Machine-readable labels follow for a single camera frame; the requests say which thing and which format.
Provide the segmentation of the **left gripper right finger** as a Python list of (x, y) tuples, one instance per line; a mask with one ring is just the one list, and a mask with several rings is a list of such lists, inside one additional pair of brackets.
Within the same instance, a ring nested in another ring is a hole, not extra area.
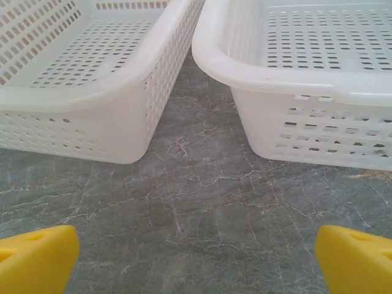
[(330, 293), (391, 293), (390, 239), (324, 225), (315, 255)]

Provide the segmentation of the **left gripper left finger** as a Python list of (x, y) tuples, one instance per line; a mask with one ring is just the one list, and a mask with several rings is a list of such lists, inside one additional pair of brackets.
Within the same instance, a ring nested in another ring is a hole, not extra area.
[(64, 293), (79, 253), (71, 225), (1, 239), (1, 293)]

